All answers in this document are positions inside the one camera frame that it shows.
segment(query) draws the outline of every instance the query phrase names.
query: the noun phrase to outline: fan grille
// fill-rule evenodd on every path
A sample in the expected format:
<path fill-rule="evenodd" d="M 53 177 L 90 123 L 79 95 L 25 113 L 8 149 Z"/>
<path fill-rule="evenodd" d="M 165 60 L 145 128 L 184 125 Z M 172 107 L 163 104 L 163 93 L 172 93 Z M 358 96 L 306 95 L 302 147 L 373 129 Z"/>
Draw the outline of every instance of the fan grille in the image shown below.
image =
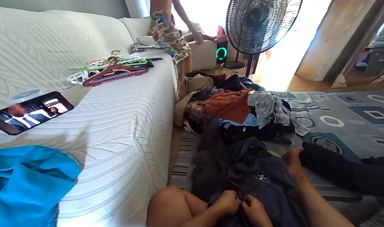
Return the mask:
<path fill-rule="evenodd" d="M 231 0 L 228 39 L 243 54 L 264 52 L 289 31 L 300 7 L 301 0 Z"/>

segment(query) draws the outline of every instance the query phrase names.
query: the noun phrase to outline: black pants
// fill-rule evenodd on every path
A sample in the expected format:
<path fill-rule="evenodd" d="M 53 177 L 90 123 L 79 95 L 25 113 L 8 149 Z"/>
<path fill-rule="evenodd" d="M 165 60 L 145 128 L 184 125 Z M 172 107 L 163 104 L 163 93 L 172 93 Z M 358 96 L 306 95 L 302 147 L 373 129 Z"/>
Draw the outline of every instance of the black pants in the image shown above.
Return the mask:
<path fill-rule="evenodd" d="M 336 152 L 313 143 L 303 143 L 301 164 L 337 186 L 363 194 L 384 197 L 384 166 L 346 160 Z"/>

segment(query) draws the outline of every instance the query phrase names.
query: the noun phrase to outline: fan base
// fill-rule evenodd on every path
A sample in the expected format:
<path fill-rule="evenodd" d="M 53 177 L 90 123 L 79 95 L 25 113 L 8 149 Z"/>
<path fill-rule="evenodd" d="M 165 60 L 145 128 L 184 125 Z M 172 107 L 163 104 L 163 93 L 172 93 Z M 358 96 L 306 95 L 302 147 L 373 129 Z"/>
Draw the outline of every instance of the fan base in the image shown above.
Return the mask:
<path fill-rule="evenodd" d="M 232 61 L 224 64 L 224 67 L 228 69 L 241 69 L 245 67 L 245 63 L 242 61 Z"/>

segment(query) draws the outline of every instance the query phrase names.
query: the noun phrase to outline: doorway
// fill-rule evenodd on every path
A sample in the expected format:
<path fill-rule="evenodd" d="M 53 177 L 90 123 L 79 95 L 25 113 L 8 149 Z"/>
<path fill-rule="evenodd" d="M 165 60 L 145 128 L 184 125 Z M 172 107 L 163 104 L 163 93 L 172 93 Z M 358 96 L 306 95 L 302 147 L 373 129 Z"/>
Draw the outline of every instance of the doorway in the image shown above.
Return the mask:
<path fill-rule="evenodd" d="M 267 90 L 285 91 L 310 46 L 331 0 L 303 0 L 290 31 L 258 59 L 253 82 Z"/>

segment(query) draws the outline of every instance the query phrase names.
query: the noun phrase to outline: person's hand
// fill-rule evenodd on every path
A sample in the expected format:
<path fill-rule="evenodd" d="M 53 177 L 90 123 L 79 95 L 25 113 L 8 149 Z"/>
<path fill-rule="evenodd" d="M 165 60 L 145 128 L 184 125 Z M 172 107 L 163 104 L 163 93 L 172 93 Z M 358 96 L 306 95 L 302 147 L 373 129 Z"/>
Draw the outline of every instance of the person's hand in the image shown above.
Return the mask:
<path fill-rule="evenodd" d="M 224 191 L 212 207 L 217 209 L 222 216 L 230 216 L 237 212 L 240 203 L 241 200 L 235 191 Z"/>
<path fill-rule="evenodd" d="M 244 208 L 245 214 L 248 216 L 249 221 L 255 227 L 272 227 L 272 222 L 269 219 L 268 214 L 265 211 L 263 204 L 253 197 L 252 195 L 245 196 L 245 200 L 249 201 L 249 206 L 247 203 L 242 202 L 242 207 Z"/>
<path fill-rule="evenodd" d="M 196 44 L 197 45 L 202 45 L 203 44 L 203 36 L 196 29 L 192 30 L 192 36 L 196 40 Z"/>
<path fill-rule="evenodd" d="M 290 175 L 292 175 L 293 178 L 299 177 L 300 175 L 304 174 L 303 167 L 301 166 L 299 154 L 302 152 L 304 148 L 302 147 L 296 147 L 291 149 L 290 151 L 286 152 L 282 159 L 287 165 L 287 169 L 290 172 Z"/>

